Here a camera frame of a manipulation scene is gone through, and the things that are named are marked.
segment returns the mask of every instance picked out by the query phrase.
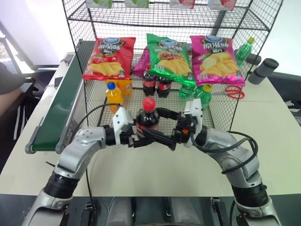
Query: wire mesh shelf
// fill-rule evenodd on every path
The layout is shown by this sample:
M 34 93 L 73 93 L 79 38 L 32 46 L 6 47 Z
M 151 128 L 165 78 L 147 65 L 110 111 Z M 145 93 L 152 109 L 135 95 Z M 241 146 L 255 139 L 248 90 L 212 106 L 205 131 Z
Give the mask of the wire mesh shelf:
M 146 34 L 166 36 L 171 39 L 191 43 L 191 35 L 217 35 L 233 38 L 233 48 L 238 49 L 249 37 L 255 38 L 252 53 L 258 55 L 275 22 L 283 0 L 237 0 L 232 11 L 212 10 L 207 0 L 196 0 L 194 9 L 170 8 L 169 0 L 150 0 L 149 8 L 126 8 L 124 1 L 114 1 L 110 9 L 87 8 L 85 0 L 63 0 L 63 7 L 70 29 L 74 48 L 84 72 L 92 53 L 96 38 L 136 37 L 134 67 L 147 46 Z M 246 78 L 252 64 L 244 63 L 240 68 Z M 132 76 L 132 95 L 125 98 L 126 108 L 133 115 L 142 106 L 145 97 L 141 90 L 142 81 Z M 212 92 L 224 91 L 225 84 L 213 85 Z M 173 82 L 173 89 L 180 85 Z M 87 112 L 105 103 L 105 84 L 100 81 L 85 82 Z M 159 107 L 183 111 L 184 99 L 176 90 L 166 99 L 154 96 Z M 230 130 L 238 101 L 225 95 L 213 95 L 209 109 L 204 111 L 204 124 L 209 127 Z M 111 123 L 109 108 L 97 110 L 89 118 L 89 125 L 98 126 Z M 170 133 L 173 122 L 161 120 L 160 130 Z

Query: bottle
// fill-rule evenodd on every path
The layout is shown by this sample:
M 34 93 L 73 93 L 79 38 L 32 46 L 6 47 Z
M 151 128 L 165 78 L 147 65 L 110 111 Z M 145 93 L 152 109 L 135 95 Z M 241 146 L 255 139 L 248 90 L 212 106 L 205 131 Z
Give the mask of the bottle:
M 156 90 L 156 76 L 150 74 L 150 68 L 150 64 L 147 64 L 143 74 L 143 92 L 146 96 L 153 96 Z
M 179 89 L 179 96 L 181 98 L 189 98 L 194 90 L 194 86 L 185 86 L 182 85 L 181 88 Z
M 241 67 L 245 60 L 248 58 L 250 53 L 252 52 L 252 45 L 255 41 L 255 38 L 249 38 L 248 42 L 239 47 L 238 51 L 235 54 L 235 58 L 237 61 L 237 65 Z
M 159 97 L 166 98 L 169 94 L 171 87 L 171 80 L 160 77 L 158 81 L 157 93 Z
M 205 110 L 211 101 L 211 91 L 212 85 L 206 84 L 204 86 L 197 87 L 196 91 L 193 93 L 194 98 L 200 98 L 202 102 L 202 110 Z
M 132 80 L 118 80 L 118 87 L 125 96 L 129 96 L 133 92 Z
M 146 97 L 143 100 L 143 109 L 140 109 L 136 115 L 136 127 L 138 138 L 145 137 L 142 129 L 158 130 L 159 114 L 156 110 L 156 101 L 154 98 Z
M 108 103 L 112 104 L 123 104 L 123 98 L 121 96 L 121 91 L 119 88 L 116 87 L 115 83 L 110 81 L 107 84 L 107 91 L 105 92 L 105 95 L 108 98 Z M 111 105 L 110 106 L 110 110 L 113 114 L 116 113 L 116 111 L 118 110 L 117 105 Z

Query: orange juice bottle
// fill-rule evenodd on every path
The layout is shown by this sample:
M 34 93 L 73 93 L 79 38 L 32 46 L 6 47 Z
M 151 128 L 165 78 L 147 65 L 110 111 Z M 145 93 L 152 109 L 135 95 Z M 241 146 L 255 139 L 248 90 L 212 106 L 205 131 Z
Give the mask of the orange juice bottle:
M 132 80 L 118 80 L 118 87 L 125 96 L 133 92 Z
M 120 89 L 117 88 L 115 83 L 112 82 L 112 81 L 108 82 L 107 87 L 108 87 L 108 89 L 105 92 L 105 95 L 108 98 L 108 103 L 109 104 L 115 103 L 115 104 L 121 104 L 122 105 L 123 104 L 123 98 L 121 96 Z M 113 114 L 115 114 L 116 111 L 118 110 L 117 105 L 111 105 L 110 110 Z

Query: table surface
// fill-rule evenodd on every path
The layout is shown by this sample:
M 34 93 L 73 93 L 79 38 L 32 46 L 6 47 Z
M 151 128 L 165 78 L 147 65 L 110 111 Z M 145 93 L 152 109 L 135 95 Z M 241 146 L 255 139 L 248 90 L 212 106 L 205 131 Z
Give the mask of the table surface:
M 66 73 L 62 63 L 54 74 Z M 259 172 L 269 194 L 301 193 L 301 128 L 268 79 L 259 85 L 246 82 L 245 98 L 239 101 L 232 130 L 252 136 L 259 145 Z M 0 193 L 37 195 L 56 163 L 55 152 L 26 154 L 24 147 L 55 95 L 48 87 L 28 120 L 1 175 Z M 85 113 L 82 94 L 74 115 Z M 218 164 L 196 148 L 178 145 L 172 152 L 160 144 L 141 148 L 107 147 L 94 155 L 88 167 L 93 196 L 233 196 Z M 88 196 L 82 178 L 75 196 Z

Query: bottle label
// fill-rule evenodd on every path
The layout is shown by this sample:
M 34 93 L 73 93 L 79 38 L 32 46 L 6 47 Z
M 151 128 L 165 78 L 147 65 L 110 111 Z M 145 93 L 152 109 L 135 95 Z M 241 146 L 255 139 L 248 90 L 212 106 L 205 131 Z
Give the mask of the bottle label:
M 171 87 L 171 83 L 162 84 L 159 82 L 159 84 L 158 84 L 158 89 L 160 89 L 160 90 L 168 90 L 168 89 L 170 89 L 170 87 Z
M 154 129 L 154 130 L 158 130 L 159 128 L 159 124 L 157 125 L 154 125 L 154 126 L 151 126 L 151 127 L 145 127 L 145 126 L 142 126 L 140 124 L 136 124 L 136 127 L 137 127 L 137 134 L 140 136 L 140 137 L 145 137 L 143 135 L 143 132 L 142 132 L 142 129 Z
M 152 88 L 152 87 L 156 86 L 156 81 L 143 81 L 143 85 L 145 87 Z

